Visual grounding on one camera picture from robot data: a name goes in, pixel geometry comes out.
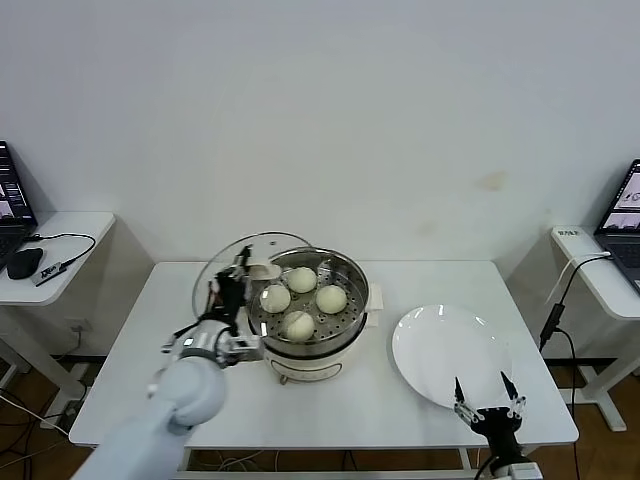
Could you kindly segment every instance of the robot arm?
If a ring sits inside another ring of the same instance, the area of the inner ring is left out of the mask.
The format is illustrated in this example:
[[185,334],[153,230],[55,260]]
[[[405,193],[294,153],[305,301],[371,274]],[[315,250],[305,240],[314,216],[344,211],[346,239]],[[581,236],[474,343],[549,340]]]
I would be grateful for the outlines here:
[[[243,306],[248,247],[234,265],[218,273],[205,313],[169,366],[158,372],[142,413],[107,435],[73,480],[163,480],[182,461],[194,427],[211,420],[226,395],[223,368],[262,358],[259,337],[238,334],[236,316]],[[176,332],[175,343],[189,329]]]
[[108,434],[73,479],[173,477],[193,427],[213,418],[224,399],[224,376],[215,363],[201,357],[172,363],[144,411]]
[[522,455],[515,432],[522,425],[522,411],[526,398],[519,396],[516,386],[500,372],[511,404],[508,407],[473,409],[465,401],[460,382],[456,378],[454,411],[475,433],[489,442],[493,460],[491,474],[497,480],[542,480],[538,465]]

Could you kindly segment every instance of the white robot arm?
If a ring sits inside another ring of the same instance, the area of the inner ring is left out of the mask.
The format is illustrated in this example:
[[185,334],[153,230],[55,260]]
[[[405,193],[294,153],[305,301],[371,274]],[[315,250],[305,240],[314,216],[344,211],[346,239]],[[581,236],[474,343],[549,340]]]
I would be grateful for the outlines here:
[[[194,427],[211,420],[225,401],[221,367],[227,362],[213,361],[213,352],[234,363],[260,356],[258,338],[231,337],[226,329],[215,320],[203,322],[188,339],[189,348],[181,358],[160,373],[144,411],[108,434],[73,480],[172,478]],[[192,347],[215,338],[217,343],[212,343],[210,350]]]
[[226,395],[222,369],[262,359],[260,338],[239,335],[236,324],[244,305],[250,254],[250,247],[245,247],[233,265],[217,274],[219,291],[210,289],[205,312],[163,347],[167,353],[174,350],[174,343],[193,330],[174,361],[158,372],[144,411],[108,434],[73,480],[174,476],[194,427],[211,420],[222,408]]

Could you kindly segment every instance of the steamed bun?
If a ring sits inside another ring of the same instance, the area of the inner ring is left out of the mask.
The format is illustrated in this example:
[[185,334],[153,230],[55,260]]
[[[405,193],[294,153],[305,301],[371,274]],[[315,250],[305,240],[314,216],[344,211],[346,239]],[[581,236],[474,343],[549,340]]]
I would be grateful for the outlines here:
[[270,285],[260,294],[260,306],[267,313],[284,312],[291,303],[291,294],[282,285]]
[[291,312],[284,317],[284,334],[292,342],[304,342],[313,336],[315,322],[305,312]]
[[347,306],[347,294],[336,285],[322,287],[316,294],[316,305],[320,311],[333,315]]
[[316,272],[307,267],[294,268],[287,273],[287,284],[296,293],[307,293],[316,288]]

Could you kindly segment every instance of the laptop screen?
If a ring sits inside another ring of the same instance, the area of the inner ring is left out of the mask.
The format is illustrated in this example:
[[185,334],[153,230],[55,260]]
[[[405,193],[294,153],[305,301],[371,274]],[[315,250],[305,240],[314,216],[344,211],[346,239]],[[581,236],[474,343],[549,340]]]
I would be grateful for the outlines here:
[[0,141],[0,225],[35,224],[33,212],[23,193],[9,147]]
[[631,165],[596,232],[640,232],[640,160]]

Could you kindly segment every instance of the keyboard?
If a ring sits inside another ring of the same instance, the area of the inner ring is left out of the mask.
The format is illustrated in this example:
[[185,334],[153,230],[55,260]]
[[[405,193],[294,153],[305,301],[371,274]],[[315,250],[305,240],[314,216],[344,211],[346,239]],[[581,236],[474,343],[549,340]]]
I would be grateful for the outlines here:
[[640,268],[640,243],[610,243],[607,250],[627,268]]

